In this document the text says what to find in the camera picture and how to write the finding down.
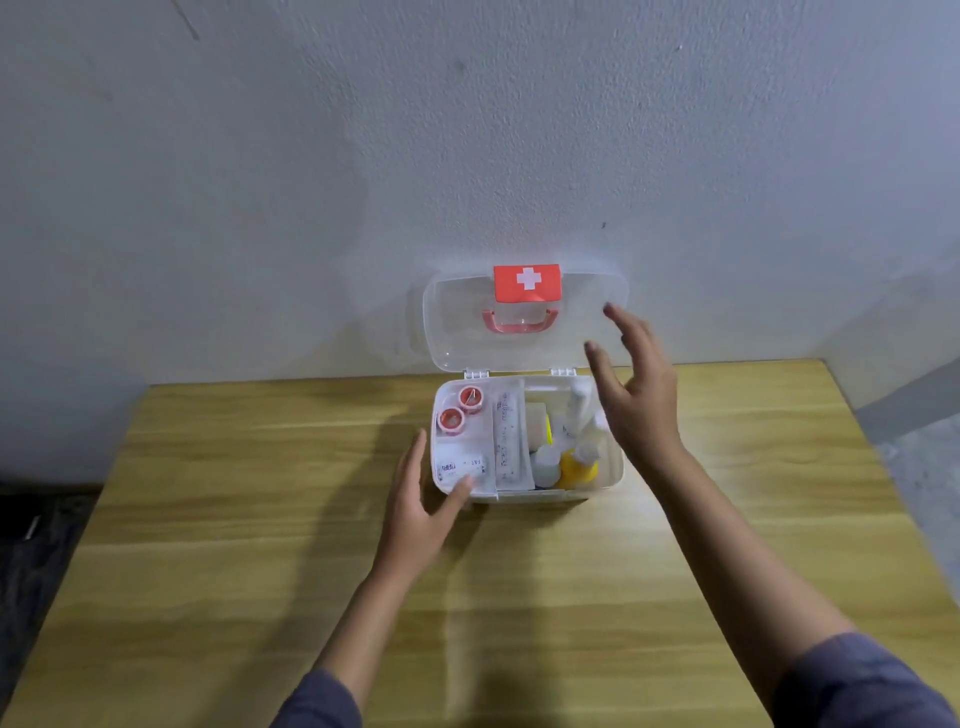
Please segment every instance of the pink handle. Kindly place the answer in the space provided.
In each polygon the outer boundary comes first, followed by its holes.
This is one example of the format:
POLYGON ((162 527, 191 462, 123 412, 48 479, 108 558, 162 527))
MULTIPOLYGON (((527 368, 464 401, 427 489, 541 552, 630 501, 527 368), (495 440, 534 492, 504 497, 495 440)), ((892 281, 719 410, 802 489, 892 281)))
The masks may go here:
POLYGON ((556 308, 547 308, 546 317, 538 324, 498 324, 493 319, 492 311, 484 311, 483 322, 493 333, 537 333, 552 327, 559 313, 560 311, 556 308))

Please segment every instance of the wooden table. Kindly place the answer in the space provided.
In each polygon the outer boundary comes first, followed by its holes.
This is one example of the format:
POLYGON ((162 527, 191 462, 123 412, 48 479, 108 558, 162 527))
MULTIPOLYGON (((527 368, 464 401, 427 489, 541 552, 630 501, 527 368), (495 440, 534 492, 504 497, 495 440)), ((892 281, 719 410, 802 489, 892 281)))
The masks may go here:
MULTIPOLYGON (((370 565, 446 376, 154 387, 5 728, 266 726, 370 565)), ((680 368, 684 439, 782 557, 960 701, 960 617, 826 368, 680 368)), ((465 514, 368 725, 767 725, 630 470, 465 514)))

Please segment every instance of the left hand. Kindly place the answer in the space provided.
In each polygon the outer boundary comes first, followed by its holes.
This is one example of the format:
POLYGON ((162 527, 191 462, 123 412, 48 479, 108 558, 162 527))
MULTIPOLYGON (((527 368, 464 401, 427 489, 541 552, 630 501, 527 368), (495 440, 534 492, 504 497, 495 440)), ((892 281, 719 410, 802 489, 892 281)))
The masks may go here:
POLYGON ((383 531, 373 559, 373 573, 408 585, 413 584, 440 553, 473 488, 472 478, 465 477, 435 514, 427 513, 420 500, 420 461, 425 446, 426 433, 421 429, 396 463, 383 531))

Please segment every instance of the hand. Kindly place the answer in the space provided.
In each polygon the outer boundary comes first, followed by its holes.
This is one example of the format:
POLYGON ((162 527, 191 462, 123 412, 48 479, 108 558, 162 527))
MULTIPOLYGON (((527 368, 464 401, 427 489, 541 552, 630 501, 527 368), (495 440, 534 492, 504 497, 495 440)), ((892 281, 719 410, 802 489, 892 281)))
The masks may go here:
POLYGON ((587 359, 613 437, 644 474, 684 452, 677 428, 677 375, 647 322, 612 303, 603 312, 623 333, 634 376, 621 384, 610 357, 595 342, 585 345, 587 359))
POLYGON ((398 579, 406 586, 412 585, 440 553, 473 488, 472 479, 465 477, 435 514, 427 513, 420 500, 420 461, 425 445, 426 433, 420 430, 396 463, 373 559, 372 572, 398 579))

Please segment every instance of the yellow bottle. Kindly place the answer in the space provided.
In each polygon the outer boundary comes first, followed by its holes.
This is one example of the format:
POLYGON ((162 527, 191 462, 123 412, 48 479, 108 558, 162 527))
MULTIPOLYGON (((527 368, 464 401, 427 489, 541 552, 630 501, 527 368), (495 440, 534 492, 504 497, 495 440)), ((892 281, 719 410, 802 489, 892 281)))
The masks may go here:
POLYGON ((585 488, 600 470, 600 450, 593 443, 583 443, 560 456, 560 480, 555 488, 565 491, 585 488))

